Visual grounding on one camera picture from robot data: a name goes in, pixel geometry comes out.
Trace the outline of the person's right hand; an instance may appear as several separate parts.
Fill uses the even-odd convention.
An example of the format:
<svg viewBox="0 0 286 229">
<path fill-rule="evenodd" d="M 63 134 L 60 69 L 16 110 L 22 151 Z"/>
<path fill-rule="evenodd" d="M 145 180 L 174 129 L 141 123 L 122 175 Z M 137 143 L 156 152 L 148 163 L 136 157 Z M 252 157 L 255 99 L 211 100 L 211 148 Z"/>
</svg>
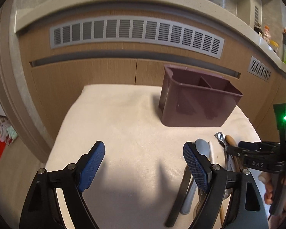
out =
<svg viewBox="0 0 286 229">
<path fill-rule="evenodd" d="M 258 176 L 258 180 L 260 180 L 266 188 L 266 192 L 264 194 L 265 203 L 267 205 L 271 205 L 272 204 L 273 190 L 274 190 L 274 187 L 272 184 L 272 175 L 270 173 L 262 172 Z"/>
</svg>

